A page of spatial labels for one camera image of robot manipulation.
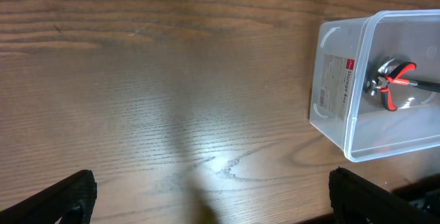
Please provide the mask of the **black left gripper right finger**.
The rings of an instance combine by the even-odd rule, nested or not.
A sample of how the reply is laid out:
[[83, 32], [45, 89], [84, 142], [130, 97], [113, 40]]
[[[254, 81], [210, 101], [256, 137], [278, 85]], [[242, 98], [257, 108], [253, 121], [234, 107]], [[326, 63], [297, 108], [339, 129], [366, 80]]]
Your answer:
[[329, 196], [337, 223], [439, 224], [439, 175], [389, 192], [337, 168], [329, 173]]

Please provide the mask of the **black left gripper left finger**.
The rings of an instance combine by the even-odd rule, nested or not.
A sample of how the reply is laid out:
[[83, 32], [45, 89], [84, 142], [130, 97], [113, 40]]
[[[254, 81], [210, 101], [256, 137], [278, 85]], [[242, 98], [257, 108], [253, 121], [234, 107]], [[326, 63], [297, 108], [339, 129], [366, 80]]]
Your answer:
[[89, 224], [97, 199], [91, 170], [80, 170], [26, 200], [1, 211], [1, 222]]

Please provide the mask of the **small claw hammer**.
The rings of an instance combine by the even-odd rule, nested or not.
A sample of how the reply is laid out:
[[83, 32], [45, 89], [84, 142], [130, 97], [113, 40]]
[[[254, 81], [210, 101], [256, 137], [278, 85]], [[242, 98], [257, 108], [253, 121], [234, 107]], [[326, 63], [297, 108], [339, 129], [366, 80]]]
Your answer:
[[[379, 65], [375, 66], [368, 74], [366, 77], [366, 82], [364, 83], [364, 92], [369, 94], [370, 96], [375, 96], [376, 93], [373, 91], [373, 88], [375, 86], [374, 82], [371, 82], [372, 80], [375, 80], [375, 77], [378, 74], [378, 68], [385, 63], [388, 59], [392, 59], [392, 58], [385, 58]], [[432, 91], [432, 92], [437, 92], [439, 93], [439, 83], [436, 82], [429, 82], [429, 81], [422, 81], [422, 80], [415, 80], [417, 82], [417, 86], [416, 88], [418, 89], [423, 89], [426, 91]]]

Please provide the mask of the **red handled pliers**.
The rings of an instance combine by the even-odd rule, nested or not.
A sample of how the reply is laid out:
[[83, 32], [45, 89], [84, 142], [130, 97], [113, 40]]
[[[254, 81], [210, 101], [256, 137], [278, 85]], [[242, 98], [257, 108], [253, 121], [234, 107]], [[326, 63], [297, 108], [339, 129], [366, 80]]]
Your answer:
[[380, 92], [382, 105], [387, 111], [397, 110], [389, 85], [416, 87], [415, 80], [402, 78], [408, 71], [414, 71], [416, 68], [417, 65], [413, 62], [401, 62], [395, 58], [388, 59], [378, 68], [378, 74], [371, 82], [375, 83], [373, 91]]

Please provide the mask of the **clear plastic container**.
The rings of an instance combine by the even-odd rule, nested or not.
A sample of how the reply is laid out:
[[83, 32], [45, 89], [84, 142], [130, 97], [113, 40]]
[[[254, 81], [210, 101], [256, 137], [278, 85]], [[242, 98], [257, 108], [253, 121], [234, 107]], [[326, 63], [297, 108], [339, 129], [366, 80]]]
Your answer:
[[353, 162], [439, 145], [439, 93], [389, 85], [396, 111], [380, 92], [364, 92], [385, 58], [417, 64], [404, 78], [439, 83], [439, 11], [387, 10], [320, 27], [309, 120]]

